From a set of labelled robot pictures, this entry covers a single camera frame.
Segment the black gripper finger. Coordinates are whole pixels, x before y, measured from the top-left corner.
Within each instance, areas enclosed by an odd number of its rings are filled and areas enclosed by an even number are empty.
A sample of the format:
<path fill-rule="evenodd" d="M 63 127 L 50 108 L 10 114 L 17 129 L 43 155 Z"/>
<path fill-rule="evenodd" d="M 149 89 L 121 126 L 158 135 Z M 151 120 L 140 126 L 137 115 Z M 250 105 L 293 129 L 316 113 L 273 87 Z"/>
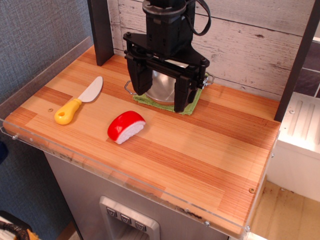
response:
<path fill-rule="evenodd" d="M 180 75 L 174 85 L 174 111 L 183 112 L 185 107 L 194 101 L 197 90 L 196 80 Z"/>
<path fill-rule="evenodd" d="M 127 68 L 134 91 L 139 95 L 147 92 L 153 84 L 153 70 L 146 60 L 127 59 Z"/>

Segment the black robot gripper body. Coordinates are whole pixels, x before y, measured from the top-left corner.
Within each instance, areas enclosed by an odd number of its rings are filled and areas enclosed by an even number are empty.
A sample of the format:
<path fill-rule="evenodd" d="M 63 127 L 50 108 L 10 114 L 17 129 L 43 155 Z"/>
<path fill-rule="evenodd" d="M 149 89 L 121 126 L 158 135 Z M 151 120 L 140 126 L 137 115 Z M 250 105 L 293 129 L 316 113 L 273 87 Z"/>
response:
<path fill-rule="evenodd" d="M 146 60 L 152 71 L 173 77 L 190 77 L 202 88 L 205 70 L 210 62 L 192 47 L 194 35 L 203 36 L 209 29 L 207 23 L 201 32 L 194 27 L 192 9 L 160 14 L 146 12 L 146 33 L 127 32 L 125 58 Z"/>

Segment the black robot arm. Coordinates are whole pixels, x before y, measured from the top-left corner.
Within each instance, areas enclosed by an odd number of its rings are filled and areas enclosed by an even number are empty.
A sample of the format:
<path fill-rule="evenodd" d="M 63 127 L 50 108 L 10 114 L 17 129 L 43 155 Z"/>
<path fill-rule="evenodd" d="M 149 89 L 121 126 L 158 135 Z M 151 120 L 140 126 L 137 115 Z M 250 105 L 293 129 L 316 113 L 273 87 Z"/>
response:
<path fill-rule="evenodd" d="M 183 112 L 199 89 L 205 86 L 207 58 L 192 47 L 193 36 L 205 35 L 194 28 L 196 1 L 145 0 L 146 33 L 127 32 L 123 35 L 127 49 L 125 59 L 134 91 L 146 93 L 153 85 L 153 72 L 175 79 L 174 111 Z"/>

